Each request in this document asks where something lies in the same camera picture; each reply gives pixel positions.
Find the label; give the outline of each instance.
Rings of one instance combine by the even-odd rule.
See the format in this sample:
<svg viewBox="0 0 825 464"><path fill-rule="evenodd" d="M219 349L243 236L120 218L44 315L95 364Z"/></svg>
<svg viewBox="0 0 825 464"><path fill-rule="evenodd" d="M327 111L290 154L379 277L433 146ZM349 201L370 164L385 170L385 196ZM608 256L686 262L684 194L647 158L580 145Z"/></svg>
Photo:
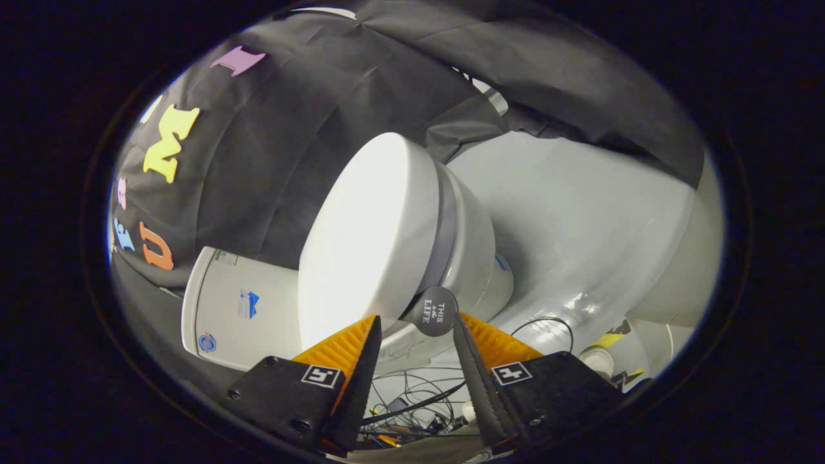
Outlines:
<svg viewBox="0 0 825 464"><path fill-rule="evenodd" d="M457 312L453 294L442 286L431 286L412 303L402 320L415 324L422 334L440 337L453 328Z"/></svg>
<svg viewBox="0 0 825 464"><path fill-rule="evenodd" d="M215 337L208 332L200 336L198 339L198 344L200 345L200 350L205 353L212 353L218 348L218 344L215 342Z"/></svg>
<svg viewBox="0 0 825 464"><path fill-rule="evenodd" d="M176 109L174 104L169 105L158 123L160 141L149 147L144 155L145 173L152 169L161 173L166 178L166 182L175 181L177 159L173 156L179 154L182 149L178 139L185 140L189 136L198 114L200 114L200 108L184 111Z"/></svg>
<svg viewBox="0 0 825 464"><path fill-rule="evenodd" d="M304 373L304 377L301 378L301 381L303 383L311 383L316 386L334 389L340 375L340 369L310 365L307 372Z"/></svg>
<svg viewBox="0 0 825 464"><path fill-rule="evenodd" d="M117 204L126 209L126 178L117 179Z"/></svg>
<svg viewBox="0 0 825 464"><path fill-rule="evenodd" d="M160 254L157 254L150 250L146 244L144 244L144 259L146 262L152 264L153 266L157 266L164 271L171 271L174 267L174 263L172 262L172 250L169 249L169 245L166 244L166 240L161 238L160 235L149 230L146 225L144 225L143 221L140 221L138 225L140 226L140 239L144 242L151 242L160 248Z"/></svg>
<svg viewBox="0 0 825 464"><path fill-rule="evenodd" d="M132 238L129 237L129 231L124 229L123 225L117 221L117 218L112 218L112 223L114 224L114 231L115 235L117 236L117 241L120 244L122 249L130 249L134 251L134 244L132 243Z"/></svg>
<svg viewBox="0 0 825 464"><path fill-rule="evenodd" d="M503 366L496 366L492 369L492 372L499 385L502 386L533 378L530 371L520 362L511 362Z"/></svg>
<svg viewBox="0 0 825 464"><path fill-rule="evenodd" d="M258 61L261 61L264 56L266 56L265 53L251 54L243 50L242 47L242 45L238 45L237 47L231 49L229 53L216 59L210 68L214 68L218 65L224 66L232 69L232 77L235 77L247 69L250 69Z"/></svg>
<svg viewBox="0 0 825 464"><path fill-rule="evenodd" d="M238 300L238 317L241 319L251 319L257 314L255 304L260 299L249 290L241 289L240 299Z"/></svg>
<svg viewBox="0 0 825 464"><path fill-rule="evenodd" d="M229 252L225 252L222 249L219 249L219 250L214 252L214 260L215 261L220 261L221 263L224 263L224 264L231 264L231 265L234 266L235 263L238 262L238 255L237 254L232 254L232 253L229 253Z"/></svg>

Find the foam letter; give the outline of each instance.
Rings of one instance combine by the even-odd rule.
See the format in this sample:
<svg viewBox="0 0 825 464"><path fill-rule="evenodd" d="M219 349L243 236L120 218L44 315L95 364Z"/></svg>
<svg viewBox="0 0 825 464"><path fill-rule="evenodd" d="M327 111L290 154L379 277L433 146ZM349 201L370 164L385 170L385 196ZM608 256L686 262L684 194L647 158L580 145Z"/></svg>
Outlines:
<svg viewBox="0 0 825 464"><path fill-rule="evenodd" d="M126 178L117 180L117 202L121 208L126 209Z"/></svg>
<svg viewBox="0 0 825 464"><path fill-rule="evenodd" d="M241 50L241 47L242 45L238 45L229 53L216 59L210 68L214 68L219 64L221 66L226 66L227 68L232 69L232 77L235 77L247 69L250 69L255 65L255 63L261 61L263 57L266 56L266 53L251 54Z"/></svg>
<svg viewBox="0 0 825 464"><path fill-rule="evenodd" d="M181 140L184 140L189 135L189 130L195 124L195 119L199 113L200 108L183 111L175 109L175 105L169 105L158 123L160 141L146 150L144 172L152 169L166 176L166 182L168 183L175 180L177 160L166 158L181 152L181 144L177 143L175 134Z"/></svg>
<svg viewBox="0 0 825 464"><path fill-rule="evenodd" d="M120 247L122 249L132 249L134 251L134 245L132 244L132 238L129 237L129 231L123 228L123 225L117 222L117 218L113 217L112 220L115 224L115 235L117 235L117 241L120 243Z"/></svg>
<svg viewBox="0 0 825 464"><path fill-rule="evenodd" d="M155 234L153 231L146 228L143 221L140 222L140 239L143 241L150 241L153 244L156 244L162 254L157 254L154 251L150 250L146 244L144 244L144 258L146 258L146 262L149 264L153 264L164 271L171 271L172 270L172 250L169 249L169 245L166 244L166 241L160 238L160 235Z"/></svg>

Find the white plastic container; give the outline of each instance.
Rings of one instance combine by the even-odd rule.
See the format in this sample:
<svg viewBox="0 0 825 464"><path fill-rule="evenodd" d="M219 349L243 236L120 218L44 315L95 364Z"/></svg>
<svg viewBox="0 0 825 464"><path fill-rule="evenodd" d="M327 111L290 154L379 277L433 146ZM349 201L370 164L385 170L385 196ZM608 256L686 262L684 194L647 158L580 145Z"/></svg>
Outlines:
<svg viewBox="0 0 825 464"><path fill-rule="evenodd" d="M379 135L344 168L309 232L298 277L302 342L372 314L387 330L417 291L434 285L487 320L513 288L495 253L493 223L473 193L423 147ZM427 341L419 336L429 339L409 325L382 346L404 350Z"/></svg>
<svg viewBox="0 0 825 464"><path fill-rule="evenodd" d="M183 297L184 348L241 371L266 356L297 356L297 290L297 271L204 247Z"/></svg>

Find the toilet tank lid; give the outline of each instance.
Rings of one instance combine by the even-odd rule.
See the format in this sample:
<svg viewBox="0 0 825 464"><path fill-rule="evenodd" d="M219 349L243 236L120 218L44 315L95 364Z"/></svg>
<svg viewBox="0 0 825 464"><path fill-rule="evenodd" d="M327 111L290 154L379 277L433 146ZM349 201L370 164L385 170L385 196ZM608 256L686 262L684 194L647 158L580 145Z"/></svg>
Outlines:
<svg viewBox="0 0 825 464"><path fill-rule="evenodd" d="M368 315L389 327L422 279L438 223L427 151L399 134L365 144L332 186L299 261L301 343L310 348Z"/></svg>

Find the black cable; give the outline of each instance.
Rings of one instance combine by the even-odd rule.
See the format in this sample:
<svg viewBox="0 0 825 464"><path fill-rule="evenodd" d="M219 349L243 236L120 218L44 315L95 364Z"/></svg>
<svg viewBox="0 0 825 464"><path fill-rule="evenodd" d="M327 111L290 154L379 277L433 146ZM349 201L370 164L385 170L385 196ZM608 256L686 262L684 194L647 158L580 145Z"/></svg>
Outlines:
<svg viewBox="0 0 825 464"><path fill-rule="evenodd" d="M426 433L404 433L404 432L359 432L362 435L398 435L399 437L421 437L421 438L457 438L457 437L480 437L478 433L467 433L465 435L427 435Z"/></svg>
<svg viewBox="0 0 825 464"><path fill-rule="evenodd" d="M372 381L372 389L375 390L375 394L378 395L378 399L381 400L381 404L386 405L387 402L384 401L384 398L381 398L381 394L378 392L378 387L375 386L375 380Z"/></svg>
<svg viewBox="0 0 825 464"><path fill-rule="evenodd" d="M408 400L410 400L408 395L412 395L412 394L415 394L415 393L418 393L418 392L422 392L422 393L429 393L429 394L431 394L431 395L438 395L438 393L435 393L435 391L432 391L432 390L415 390L415 391L410 391L410 390L407 390L407 391L405 391L405 392L403 393L403 395L404 395L404 396L405 396ZM447 405L447 406L448 406L448 407L447 407L447 413L450 415L450 422L452 423L452 422L455 420L455 412L453 411L453 407L452 407L451 405ZM429 408L424 407L424 406L423 406L423 407L421 407L421 408L418 408L418 409L419 409L419 410L430 410ZM437 414L438 414L438 415L440 415L443 419L445 419L445 420L446 420L446 418L444 418L444 415L443 415L443 414L441 414L441 413L437 413Z"/></svg>
<svg viewBox="0 0 825 464"><path fill-rule="evenodd" d="M378 403L377 405L373 406L373 407L372 407L372 409L373 409L373 410L375 410L375 409L377 409L377 408L378 408L378 406L383 407L383 408L384 408L384 411L389 411L389 408L387 407L387 405L385 405L385 404L383 404L383 403ZM412 425L417 425L417 426L421 427L421 424L420 424L419 422L416 422L416 423L414 424L413 422L409 421L408 419L404 418L403 416L402 416L402 417L400 417L399 419L401 419L402 421L406 422L406 423L407 423L407 425L410 425L410 426L412 426ZM373 430L373 431L374 431L374 430L376 430L378 427L382 427L382 426L390 426L390 425L397 425L397 424L390 424L390 423L389 423L389 419L387 419L387 420L385 420L385 421L384 421L384 423L383 423L383 424L361 425L361 429L364 429L364 430Z"/></svg>
<svg viewBox="0 0 825 464"><path fill-rule="evenodd" d="M451 371L460 371L461 367L410 367L409 369L398 369L397 371L390 371L377 376L373 380L383 379L384 377L388 377L389 374L395 374L397 372L406 372L406 371L418 371L421 369L449 369Z"/></svg>
<svg viewBox="0 0 825 464"><path fill-rule="evenodd" d="M416 384L416 385L414 385L414 386L408 386L408 383L407 383L407 376L410 376L410 377L413 377L413 378L417 378L417 379L419 379L419 380L423 380L424 382L422 382L422 383L417 383L417 384ZM410 392L411 392L411 390L412 390L413 388L415 388L415 387L417 387L417 386L420 386L420 385L423 385L423 384L425 384L425 383L428 383L428 384L432 385L432 386L433 386L436 390L438 390L438 392L439 392L439 393L444 393L444 391L443 391L441 388L439 388L439 386L438 386L438 385L436 385L436 383L435 383L435 382L437 382L437 381L443 381L443 380L457 380L457 381L463 381L463 380L464 380L464 378L463 378L463 377L451 377L451 379L438 379L438 380L431 381L431 380L427 380L427 379L425 379L424 377L416 376L416 375L413 375L413 374L407 374L407 373L405 372L405 373L404 373L404 389L405 389L405 390L404 390L404 392L402 393L402 395L404 395L404 396L405 396L405 397L409 400L409 396L407 396L407 394L408 394L408 393L410 393ZM432 393L433 395L435 395L435 394L436 394L436 393L435 393L435 392L433 392L433 391L428 391L427 393ZM445 408L447 409L447 411L448 411L448 412L449 412L449 414L450 414L450 421L455 420L455 411L453 411L453 406L452 406L452 405L450 405L450 404L447 404L447 403L445 403L445 404L444 404L444 406L445 406Z"/></svg>
<svg viewBox="0 0 825 464"><path fill-rule="evenodd" d="M459 369L460 370L459 367L444 367L444 368L445 369ZM406 371L397 371L397 372L403 372L403 374L398 374L398 375L386 375L385 374L383 376L376 377L375 379L373 379L373 382L375 382L376 380L379 380L379 379L383 379L383 378L401 377L402 376L402 377L404 377L404 391L401 393L401 395L406 396L406 394L409 393L412 388L423 385L425 383L431 384L432 386L434 386L438 390L439 393L443 393L443 390L441 388L439 388L439 386L437 386L434 382L437 382L437 381L463 381L464 380L463 377L450 377L450 378L447 378L447 379L435 379L433 381L430 381L430 380L427 380L426 378L424 378L422 376L417 376L415 374L410 374L410 373L407 373ZM424 382L417 383L414 386L409 386L408 377L412 377L412 378L415 378L415 379L418 379L418 380L421 380L421 381L424 381ZM455 420L455 411L453 410L453 406L451 404L449 404L448 402L446 402L446 401L445 401L445 409L447 411L449 411L449 414L450 414L450 417L452 418L452 420Z"/></svg>
<svg viewBox="0 0 825 464"><path fill-rule="evenodd" d="M528 326L530 324L534 324L536 322L541 322L543 320L552 320L554 322L559 322L561 324L564 324L564 327L567 327L567 330L570 333L570 349L569 349L569 352L572 353L573 352L573 329L570 329L570 326L568 325L568 323L564 322L563 320L559 319L558 317L548 316L548 317L539 317L539 319L533 319L530 322L527 322L525 324L520 325L516 330L513 330L512 332L510 332L510 335L515 334L516 332L518 332L521 329L524 329L526 326Z"/></svg>
<svg viewBox="0 0 825 464"><path fill-rule="evenodd" d="M364 420L361 421L361 425L374 424L376 422L387 419L389 417L394 417L394 416L397 416L399 414L403 414L407 411L416 410L416 409L421 408L423 406L428 406L428 405L431 405L433 403L436 403L437 401L444 400L446 397L452 395L453 393L456 393L456 391L458 391L462 386L464 386L465 383L466 382L463 381L463 382L461 382L460 384L458 384L456 386L453 386L453 387L451 387L447 390L444 390L444 393L441 393L439 395L435 395L432 398L428 398L424 401L416 403L415 405L410 405L406 408L403 408L401 410L397 410L393 413L376 415L375 417L370 417L370 418L364 419Z"/></svg>

